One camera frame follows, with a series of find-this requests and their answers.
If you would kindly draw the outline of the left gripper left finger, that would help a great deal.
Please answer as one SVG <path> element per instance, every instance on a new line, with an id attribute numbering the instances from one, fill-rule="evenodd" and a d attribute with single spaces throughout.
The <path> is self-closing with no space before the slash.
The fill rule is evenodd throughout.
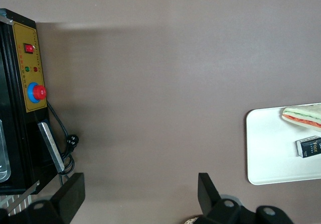
<path id="1" fill-rule="evenodd" d="M 84 173 L 74 173 L 48 200 L 27 208 L 26 223 L 70 223 L 85 200 Z"/>

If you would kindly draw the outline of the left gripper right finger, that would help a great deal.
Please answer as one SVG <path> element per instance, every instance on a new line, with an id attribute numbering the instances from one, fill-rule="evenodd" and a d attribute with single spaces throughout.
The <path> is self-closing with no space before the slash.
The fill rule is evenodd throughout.
<path id="1" fill-rule="evenodd" d="M 220 195 L 208 173 L 198 175 L 198 223 L 251 223 L 251 212 L 234 196 Z"/>

